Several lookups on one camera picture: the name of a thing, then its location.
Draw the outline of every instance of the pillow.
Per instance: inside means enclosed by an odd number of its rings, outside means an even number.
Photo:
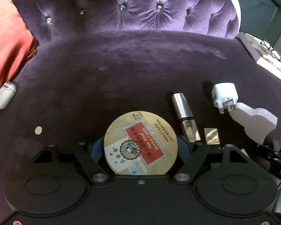
[[[33,37],[11,0],[0,0],[0,87],[36,54]]]

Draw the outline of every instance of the eyeglasses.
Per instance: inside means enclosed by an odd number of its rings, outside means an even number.
[[[266,39],[263,39],[263,40],[262,40],[261,45],[262,45],[265,49],[269,50],[269,51],[271,52],[272,56],[273,56],[275,59],[277,59],[278,61],[281,62],[281,52],[280,52],[279,50],[273,48],[273,47],[270,45],[270,43],[269,43]]]

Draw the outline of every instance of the purple velvet fabric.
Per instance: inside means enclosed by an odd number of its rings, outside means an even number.
[[[231,0],[12,0],[40,43],[81,33],[170,30],[235,38]]]
[[[239,102],[278,117],[281,81],[257,65],[238,40],[177,31],[111,31],[44,43],[14,80],[17,95],[0,110],[0,221],[11,211],[3,187],[12,169],[46,145],[66,146],[104,135],[130,111],[164,118],[180,133],[170,97],[189,101],[201,137],[218,128],[221,144],[250,153],[243,127],[212,104],[211,88],[235,83]],[[40,135],[34,130],[43,128]]]

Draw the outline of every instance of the round tin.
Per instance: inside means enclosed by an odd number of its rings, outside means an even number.
[[[109,126],[104,152],[117,174],[162,175],[174,164],[178,143],[163,118],[150,112],[129,112]]]

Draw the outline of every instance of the red label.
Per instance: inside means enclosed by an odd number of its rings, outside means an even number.
[[[150,132],[142,122],[137,123],[126,129],[130,139],[137,142],[140,146],[140,155],[147,165],[161,158],[164,154],[160,147],[152,138]]]

